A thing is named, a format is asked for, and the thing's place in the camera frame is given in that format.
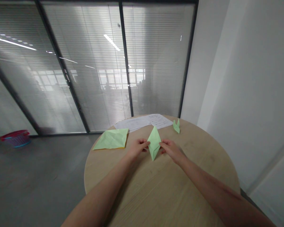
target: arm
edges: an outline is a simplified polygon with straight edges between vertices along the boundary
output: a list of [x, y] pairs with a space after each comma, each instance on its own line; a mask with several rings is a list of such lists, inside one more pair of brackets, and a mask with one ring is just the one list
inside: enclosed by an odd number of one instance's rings
[[171, 140], [162, 140], [161, 153], [167, 153], [193, 182], [225, 226], [265, 226], [275, 225], [241, 195], [224, 185], [195, 163], [190, 161]]
[[128, 153], [81, 200], [66, 218], [62, 226], [102, 226], [128, 174], [131, 164], [136, 160], [141, 151], [146, 151], [144, 148], [149, 144], [150, 142], [147, 142], [146, 139], [134, 141]]

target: forearm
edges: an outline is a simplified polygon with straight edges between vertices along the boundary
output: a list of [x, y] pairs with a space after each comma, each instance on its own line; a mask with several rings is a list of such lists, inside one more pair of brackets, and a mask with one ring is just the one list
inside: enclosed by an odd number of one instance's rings
[[188, 158], [179, 166], [226, 226], [274, 226], [260, 211]]
[[124, 156], [75, 207], [62, 226], [102, 226], [132, 162], [133, 158]]

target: white paper sheet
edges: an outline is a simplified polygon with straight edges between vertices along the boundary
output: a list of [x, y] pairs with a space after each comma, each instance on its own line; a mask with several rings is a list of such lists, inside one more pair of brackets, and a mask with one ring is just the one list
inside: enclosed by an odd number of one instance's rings
[[166, 117], [161, 114], [151, 114], [144, 116], [153, 126], [156, 126], [157, 129], [164, 128], [173, 124], [171, 120], [168, 120]]
[[114, 126], [116, 129], [128, 128], [130, 132], [133, 132], [148, 125], [151, 123], [145, 117], [137, 117], [120, 121]]

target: left hand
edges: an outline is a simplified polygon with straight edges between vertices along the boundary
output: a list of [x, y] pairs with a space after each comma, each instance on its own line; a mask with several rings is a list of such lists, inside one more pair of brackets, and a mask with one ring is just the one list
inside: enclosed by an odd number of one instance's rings
[[135, 159], [141, 152], [146, 152], [145, 148], [148, 148], [149, 144], [150, 142], [148, 142], [146, 139], [137, 139], [131, 144], [127, 155]]

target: hand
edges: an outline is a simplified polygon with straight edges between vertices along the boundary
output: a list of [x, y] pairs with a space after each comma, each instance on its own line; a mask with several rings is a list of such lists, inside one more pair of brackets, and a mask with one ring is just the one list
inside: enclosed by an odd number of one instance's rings
[[137, 139], [131, 144], [127, 155], [133, 159], [136, 159], [141, 152], [146, 152], [145, 148], [150, 145], [146, 139]]
[[179, 150], [174, 141], [164, 139], [159, 144], [164, 149], [161, 151], [161, 154], [167, 153], [172, 158], [174, 163], [179, 164], [179, 162], [185, 158], [185, 155]]

